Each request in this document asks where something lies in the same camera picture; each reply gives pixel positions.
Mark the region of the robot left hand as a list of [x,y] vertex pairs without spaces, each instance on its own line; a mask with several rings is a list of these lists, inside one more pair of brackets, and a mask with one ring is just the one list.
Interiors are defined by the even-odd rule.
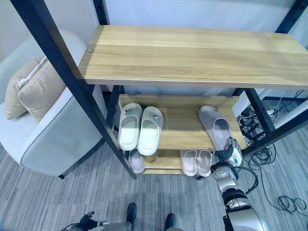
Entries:
[[109,225],[108,221],[95,221],[92,219],[92,216],[94,215],[94,211],[90,211],[86,213],[79,221],[79,224],[81,225],[82,229],[85,231],[92,230],[97,227],[106,227]]

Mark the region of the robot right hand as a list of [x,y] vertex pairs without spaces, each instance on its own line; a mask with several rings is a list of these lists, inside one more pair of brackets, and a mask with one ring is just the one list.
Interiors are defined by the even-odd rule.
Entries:
[[243,160],[240,145],[233,137],[227,138],[224,149],[215,151],[215,156],[219,161],[229,163],[235,167],[239,167]]

